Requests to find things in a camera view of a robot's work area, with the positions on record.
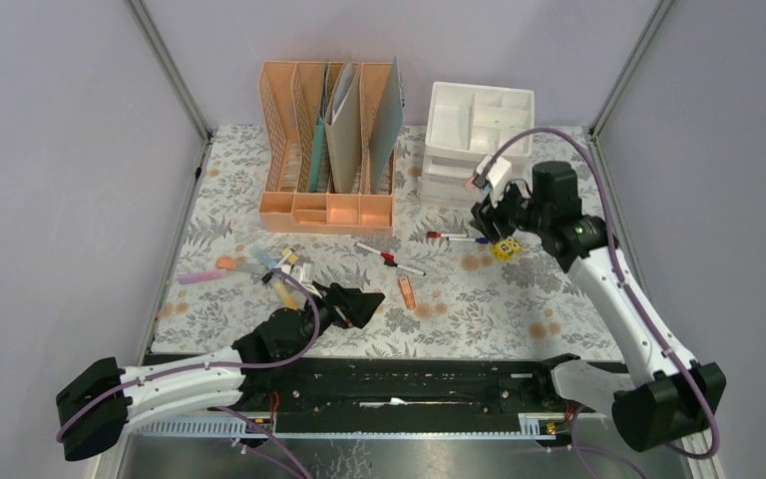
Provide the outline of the white plastic drawer unit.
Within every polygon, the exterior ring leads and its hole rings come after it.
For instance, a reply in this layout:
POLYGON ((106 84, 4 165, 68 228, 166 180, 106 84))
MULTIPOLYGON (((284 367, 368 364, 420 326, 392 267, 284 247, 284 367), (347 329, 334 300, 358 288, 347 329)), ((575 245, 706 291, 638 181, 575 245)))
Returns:
POLYGON ((479 193, 465 181, 484 157, 535 126, 535 98, 532 90, 434 83, 418 178, 420 204, 469 209, 479 193))

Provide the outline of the orange cap grey highlighter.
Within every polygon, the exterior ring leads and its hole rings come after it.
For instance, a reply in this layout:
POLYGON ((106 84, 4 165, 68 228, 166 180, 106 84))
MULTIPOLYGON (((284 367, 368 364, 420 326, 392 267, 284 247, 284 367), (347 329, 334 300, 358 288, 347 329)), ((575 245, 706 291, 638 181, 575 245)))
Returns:
POLYGON ((215 262, 215 267, 219 269, 226 269, 236 272, 244 272, 250 274, 265 274, 266 267, 262 264, 249 263, 236 260, 229 256, 222 256, 215 262))

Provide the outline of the light blue folder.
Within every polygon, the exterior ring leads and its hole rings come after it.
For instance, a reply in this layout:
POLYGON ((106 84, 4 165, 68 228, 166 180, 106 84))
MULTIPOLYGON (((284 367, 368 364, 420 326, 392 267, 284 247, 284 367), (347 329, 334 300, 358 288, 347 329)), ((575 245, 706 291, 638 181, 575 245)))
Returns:
POLYGON ((403 124, 404 96, 398 57, 392 59, 369 137, 369 193, 378 192, 403 124))

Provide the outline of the teal folder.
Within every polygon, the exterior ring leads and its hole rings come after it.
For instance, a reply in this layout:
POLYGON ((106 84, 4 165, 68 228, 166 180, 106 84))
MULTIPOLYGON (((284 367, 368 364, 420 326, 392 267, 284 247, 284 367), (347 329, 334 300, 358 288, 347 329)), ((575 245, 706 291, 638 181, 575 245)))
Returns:
POLYGON ((325 61, 322 74, 320 97, 318 101, 316 123, 313 131, 312 154, 310 159, 310 171, 307 184, 307 191, 309 193, 316 193, 318 190, 319 170, 324 148, 324 117, 328 103, 328 75, 329 63, 325 61))

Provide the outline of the pink highlighter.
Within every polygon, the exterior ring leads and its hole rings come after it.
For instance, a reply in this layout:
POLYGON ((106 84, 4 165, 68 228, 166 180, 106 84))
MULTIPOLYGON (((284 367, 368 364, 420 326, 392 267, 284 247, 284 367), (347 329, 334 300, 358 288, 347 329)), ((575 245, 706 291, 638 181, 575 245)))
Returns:
POLYGON ((478 174, 471 175, 464 183, 464 188, 469 191, 480 191, 483 188, 484 180, 478 174))

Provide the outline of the yellow highlighter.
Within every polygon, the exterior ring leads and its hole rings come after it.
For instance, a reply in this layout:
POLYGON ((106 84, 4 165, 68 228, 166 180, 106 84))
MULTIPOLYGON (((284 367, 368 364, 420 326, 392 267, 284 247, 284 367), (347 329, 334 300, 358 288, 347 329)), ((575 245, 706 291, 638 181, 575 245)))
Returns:
POLYGON ((291 310, 298 309, 298 303, 281 280, 273 279, 270 284, 284 307, 291 310))

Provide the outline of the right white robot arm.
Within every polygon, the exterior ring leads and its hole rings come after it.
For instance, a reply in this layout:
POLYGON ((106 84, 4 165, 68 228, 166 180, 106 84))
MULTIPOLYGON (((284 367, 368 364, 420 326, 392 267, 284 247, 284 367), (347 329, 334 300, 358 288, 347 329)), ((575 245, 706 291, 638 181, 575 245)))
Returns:
POLYGON ((606 221, 583 213, 573 167, 537 164, 532 186, 521 189, 508 161, 484 158, 470 182, 484 195, 472 207, 476 228, 493 243, 516 231, 538 236, 593 304, 627 368, 621 375, 564 360, 534 381, 536 404, 556 411, 573 401, 601 413, 637 452, 715 433, 714 413, 726 387, 723 371, 716 363, 699 363, 639 292, 606 221))

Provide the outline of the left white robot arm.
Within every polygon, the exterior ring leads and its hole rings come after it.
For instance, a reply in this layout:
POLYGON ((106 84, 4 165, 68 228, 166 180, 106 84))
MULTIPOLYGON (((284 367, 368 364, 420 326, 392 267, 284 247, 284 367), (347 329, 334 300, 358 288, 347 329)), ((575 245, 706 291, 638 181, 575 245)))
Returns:
POLYGON ((123 435, 185 412, 236 403, 260 408, 270 386, 256 372, 296 362, 331 326, 365 327, 384 299, 382 292, 316 282, 303 307, 275 310, 230 346, 156 365, 93 362, 56 396, 65 460, 97 456, 123 435))

